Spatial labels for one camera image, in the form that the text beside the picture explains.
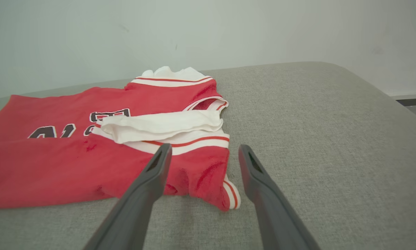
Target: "white trim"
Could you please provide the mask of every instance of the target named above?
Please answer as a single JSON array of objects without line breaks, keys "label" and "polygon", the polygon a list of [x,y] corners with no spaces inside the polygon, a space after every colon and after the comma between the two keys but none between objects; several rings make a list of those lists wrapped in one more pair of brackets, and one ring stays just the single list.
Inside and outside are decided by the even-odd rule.
[{"label": "white trim", "polygon": [[[158,142],[161,143],[171,143],[171,144],[184,144],[191,141],[195,141],[200,138],[207,138],[211,136],[219,136],[224,137],[225,139],[230,138],[228,134],[225,134],[223,131],[216,131],[216,132],[206,132],[206,131],[194,131],[195,133],[188,132],[188,133],[182,133],[182,135],[175,136],[173,138],[161,140]],[[92,130],[93,134],[103,136],[107,139],[113,140],[112,135],[105,133],[101,128],[94,127]],[[159,145],[144,142],[144,141],[130,141],[124,143],[126,146],[131,147],[133,149],[139,150],[141,152],[147,152],[154,154],[159,149]],[[222,140],[222,139],[205,139],[201,141],[196,141],[192,144],[186,145],[186,146],[180,146],[180,147],[173,147],[172,148],[172,155],[181,155],[183,153],[192,151],[194,149],[202,148],[202,147],[208,147],[208,146],[217,146],[222,148],[228,148],[229,141]]]},{"label": "white trim", "polygon": [[228,184],[226,184],[225,182],[222,182],[222,184],[223,184],[223,188],[227,192],[228,198],[230,198],[230,209],[234,209],[234,207],[235,207],[235,200],[234,200],[234,195],[232,193],[232,190],[228,186]]},{"label": "white trim", "polygon": [[[155,152],[157,152],[157,150],[160,147],[159,145],[151,144],[151,143],[144,142],[144,141],[130,141],[124,144],[133,149],[136,149],[142,152],[151,153],[151,154],[154,154]],[[189,144],[187,146],[173,147],[172,155],[181,155],[183,153],[190,152],[194,149],[199,149],[199,148],[208,147],[208,146],[216,146],[216,147],[222,147],[222,148],[227,149],[229,146],[229,142],[225,140],[220,140],[220,139],[201,140],[201,141],[197,141],[192,144]]]},{"label": "white trim", "polygon": [[[237,198],[237,207],[236,207],[236,209],[239,209],[240,208],[240,204],[241,204],[241,198],[240,198],[240,194],[238,193],[237,187],[232,182],[230,182],[230,180],[228,179],[228,175],[227,174],[225,174],[224,181],[225,182],[228,182],[228,184],[230,184],[231,187],[233,188],[233,191],[236,194],[236,198]],[[228,188],[225,188],[225,190],[227,191],[228,195],[230,195],[230,209],[234,209],[234,206],[235,206],[234,195],[232,193],[228,192],[228,189],[230,190],[229,186],[226,185],[225,183],[223,183],[223,187],[225,187],[225,186],[228,187]]]},{"label": "white trim", "polygon": [[152,80],[152,79],[163,79],[163,78],[151,77],[151,76],[148,76],[148,78],[150,80],[135,78],[131,81],[131,83],[144,84],[144,85],[150,85],[150,86],[156,86],[156,87],[183,87],[183,86],[192,86],[192,85],[202,84],[202,83],[213,80],[213,78],[210,76],[206,76],[198,81],[187,81],[187,80],[178,81],[179,79],[169,79],[169,81],[166,81],[166,79],[164,79],[164,81],[158,81],[158,80]]},{"label": "white trim", "polygon": [[209,105],[207,110],[217,110],[219,107],[219,112],[222,112],[223,109],[228,107],[229,103],[224,99],[217,99],[211,105]]},{"label": "white trim", "polygon": [[218,96],[218,95],[215,95],[215,96],[213,96],[213,97],[207,97],[207,98],[201,98],[200,100],[197,100],[197,101],[194,101],[193,103],[191,103],[191,104],[189,104],[188,106],[186,106],[186,108],[184,108],[184,111],[189,111],[189,110],[192,110],[192,109],[194,109],[198,104],[200,104],[202,101],[206,101],[206,100],[209,100],[209,99],[217,99],[217,100],[221,100],[222,101],[222,104],[226,101],[227,102],[227,104],[225,105],[226,107],[228,106],[228,101],[227,100],[225,100],[224,98],[222,98],[222,97],[220,97],[220,96]]}]

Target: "red stripe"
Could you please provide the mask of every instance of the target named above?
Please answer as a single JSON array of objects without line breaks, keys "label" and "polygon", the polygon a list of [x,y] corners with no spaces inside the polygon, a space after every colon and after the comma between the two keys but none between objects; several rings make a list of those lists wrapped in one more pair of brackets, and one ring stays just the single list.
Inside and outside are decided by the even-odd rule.
[{"label": "red stripe", "polygon": [[196,104],[198,104],[198,103],[195,103],[192,106],[190,106],[188,110],[191,110]]},{"label": "red stripe", "polygon": [[233,193],[234,202],[235,202],[234,209],[236,209],[237,208],[237,196],[235,195],[234,189],[233,189],[233,187],[231,187],[231,185],[228,182],[226,182],[226,181],[223,181],[223,182],[225,182],[228,185],[228,187],[231,188],[231,192]]},{"label": "red stripe", "polygon": [[219,110],[220,108],[222,108],[223,106],[225,106],[227,104],[227,102],[225,102],[224,104],[220,105],[216,110]]},{"label": "red stripe", "polygon": [[[171,146],[173,147],[183,147],[183,146],[188,146],[190,144],[193,144],[197,141],[203,141],[203,140],[210,140],[210,139],[216,139],[216,140],[224,140],[224,141],[230,141],[229,138],[223,137],[223,136],[209,136],[209,137],[202,137],[202,138],[198,138],[196,140],[190,141],[190,142],[186,142],[186,143],[181,143],[181,144],[171,144]],[[150,144],[155,144],[155,145],[163,145],[163,142],[158,142],[158,141],[143,141],[143,142],[147,142]]]},{"label": "red stripe", "polygon": [[151,80],[151,81],[183,81],[183,82],[199,82],[206,80],[208,78],[211,78],[211,76],[205,77],[203,79],[197,80],[197,81],[189,81],[189,80],[179,80],[179,79],[157,79],[157,78],[143,78],[143,77],[137,77],[136,79],[142,79],[142,80]]}]

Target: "white cloth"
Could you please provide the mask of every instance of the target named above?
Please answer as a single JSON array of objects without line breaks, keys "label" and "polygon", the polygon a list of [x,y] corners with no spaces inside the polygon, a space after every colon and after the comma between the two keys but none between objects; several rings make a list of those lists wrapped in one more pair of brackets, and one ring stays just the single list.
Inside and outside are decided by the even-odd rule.
[{"label": "white cloth", "polygon": [[152,70],[146,70],[145,72],[143,72],[142,77],[157,77],[166,79],[183,79],[189,81],[197,81],[199,79],[205,78],[206,76],[191,67],[182,69],[177,72],[173,72],[168,66],[163,66],[157,69],[155,72],[153,72]]},{"label": "white cloth", "polygon": [[122,144],[164,140],[195,130],[215,132],[222,128],[223,119],[217,110],[189,110],[135,117],[105,117],[97,123],[104,133],[111,135],[116,143]]}]

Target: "white wall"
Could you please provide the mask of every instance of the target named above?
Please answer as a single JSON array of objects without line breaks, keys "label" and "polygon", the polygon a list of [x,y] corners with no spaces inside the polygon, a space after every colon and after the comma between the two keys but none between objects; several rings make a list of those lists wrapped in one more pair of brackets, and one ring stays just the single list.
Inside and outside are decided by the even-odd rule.
[{"label": "white wall", "polygon": [[292,61],[416,94],[416,0],[0,0],[0,97]]}]

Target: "gray couch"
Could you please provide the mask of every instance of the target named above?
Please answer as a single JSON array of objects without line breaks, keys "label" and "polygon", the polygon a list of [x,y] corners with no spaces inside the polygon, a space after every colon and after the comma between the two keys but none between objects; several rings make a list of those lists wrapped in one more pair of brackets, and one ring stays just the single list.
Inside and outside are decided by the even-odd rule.
[{"label": "gray couch", "polygon": [[[144,249],[261,249],[238,146],[249,144],[323,249],[416,249],[416,116],[350,71],[321,62],[221,69],[230,101],[228,176],[241,208],[161,197]],[[68,95],[89,87],[27,94]],[[0,109],[8,98],[0,99]],[[81,249],[116,199],[0,210],[0,249]]]}]

